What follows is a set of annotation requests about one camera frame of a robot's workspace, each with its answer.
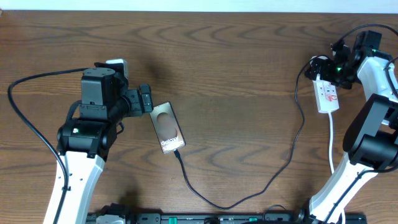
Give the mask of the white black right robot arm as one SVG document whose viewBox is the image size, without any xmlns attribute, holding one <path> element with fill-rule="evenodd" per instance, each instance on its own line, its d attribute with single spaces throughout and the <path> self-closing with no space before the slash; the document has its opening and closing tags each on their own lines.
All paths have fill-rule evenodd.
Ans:
<svg viewBox="0 0 398 224">
<path fill-rule="evenodd" d="M 344 223 L 349 201 L 373 177 L 397 169 L 397 80 L 394 58 L 379 50 L 382 35 L 364 30 L 353 47 L 343 38 L 331 45 L 333 58 L 314 56 L 305 76 L 313 81 L 318 110 L 337 110 L 336 87 L 362 85 L 366 103 L 343 138 L 344 154 L 323 188 L 309 201 L 299 223 Z"/>
</svg>

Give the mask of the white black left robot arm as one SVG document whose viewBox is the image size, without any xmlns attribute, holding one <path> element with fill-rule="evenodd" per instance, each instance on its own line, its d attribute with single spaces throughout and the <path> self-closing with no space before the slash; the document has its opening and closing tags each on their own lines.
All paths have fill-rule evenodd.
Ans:
<svg viewBox="0 0 398 224">
<path fill-rule="evenodd" d="M 61 164 L 45 223 L 85 223 L 95 185 L 104 169 L 117 126 L 126 117 L 142 116 L 154 106 L 150 86 L 128 88 L 124 59 L 95 63 L 83 71 L 79 117 L 70 116 L 57 133 Z"/>
</svg>

